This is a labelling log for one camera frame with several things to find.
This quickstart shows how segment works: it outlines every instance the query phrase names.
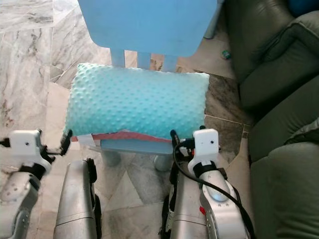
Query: black cable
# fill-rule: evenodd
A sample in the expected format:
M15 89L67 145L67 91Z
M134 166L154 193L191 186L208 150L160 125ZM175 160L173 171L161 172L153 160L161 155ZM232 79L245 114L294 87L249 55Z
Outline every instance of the black cable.
M247 228L247 231L249 232L249 235L250 235L250 239L256 239L256 236L255 236L255 232L254 232L254 227L253 227L253 224L250 220L250 217L248 215L248 213L246 212L246 210L244 209L244 207L241 205L241 203L235 199L234 197L232 197L229 193L225 192L224 190L222 190L221 188L211 184L211 183L208 183L200 178L196 178L192 175L189 175L188 173L186 173L182 168L181 166L179 165L177 159L176 159L176 150L178 148L180 148L182 146L182 143L176 145L174 147L174 150L173 150L173 159L174 159L174 163L176 164L178 170L187 178L193 180L193 181L196 181L197 183L201 183L203 185L206 185L208 187L211 187L212 189L215 189L216 191L220 192L221 194L225 195L229 200L231 200L238 208L239 208L239 211L241 213L241 216L243 218L243 221L244 221L244 224Z

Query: marble floor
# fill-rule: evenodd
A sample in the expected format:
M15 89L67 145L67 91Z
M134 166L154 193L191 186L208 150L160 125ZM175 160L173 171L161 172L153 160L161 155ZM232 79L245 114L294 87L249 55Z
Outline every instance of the marble floor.
M216 36L203 39L191 57L179 58L178 72L210 74L205 125L219 131L219 159L229 181L252 215L249 193L247 134L253 119L240 108L223 14ZM136 52L126 51L126 67L136 67ZM163 57L152 55L151 69L160 70ZM111 64L110 50L92 42L76 0L3 0L0 2L0 136L14 129L43 131L43 142L57 146L64 127L71 81L79 63ZM109 167L100 153L72 144L42 181L32 211L28 239L52 238L66 166L73 160L95 160L96 193L103 210L103 238L155 238L161 206L169 190L167 172L154 169L151 155L121 153L121 163ZM18 167L9 150L0 148L1 180Z

